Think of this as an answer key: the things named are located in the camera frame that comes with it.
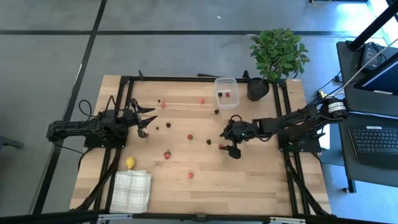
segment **white checkered towel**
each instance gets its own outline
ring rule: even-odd
[[[144,213],[150,195],[150,180],[147,171],[120,171],[114,180],[111,213]]]

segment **potted plant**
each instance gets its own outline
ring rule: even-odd
[[[299,43],[301,36],[293,35],[290,29],[274,29],[261,31],[259,36],[251,37],[256,44],[251,56],[257,60],[257,69],[262,78],[250,78],[247,71],[244,77],[248,80],[248,98],[251,101],[260,100],[269,91],[265,79],[277,82],[282,74],[289,76],[289,72],[303,73],[303,65],[310,59],[304,55],[308,52],[303,43]]]

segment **monitor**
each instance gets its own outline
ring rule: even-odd
[[[355,87],[375,93],[398,95],[398,53],[366,75]]]

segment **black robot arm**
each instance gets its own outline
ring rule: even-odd
[[[55,121],[49,126],[47,139],[55,142],[69,136],[84,136],[86,137],[85,147],[122,148],[126,144],[130,127],[136,125],[139,137],[145,138],[146,135],[142,129],[157,117],[141,119],[140,114],[148,113],[155,108],[142,108],[134,98],[131,99],[131,106],[132,110],[124,110],[120,117],[115,114],[115,110],[105,109],[86,121]]]
[[[301,144],[308,138],[318,139],[322,134],[317,134],[316,131],[326,124],[345,119],[347,115],[343,102],[336,98],[310,103],[302,109],[278,118],[254,119],[252,123],[243,121],[239,115],[234,115],[220,134],[220,137],[231,140],[233,146],[221,149],[227,150],[231,157],[239,159],[241,151],[236,147],[237,144],[253,138],[268,141],[277,133],[283,135],[285,142]],[[234,117],[239,117],[240,121],[235,121]]]

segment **strawberry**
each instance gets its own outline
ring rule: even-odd
[[[164,158],[165,158],[165,159],[169,159],[171,155],[172,155],[172,153],[170,152],[170,150],[167,150],[167,151],[164,153]]]

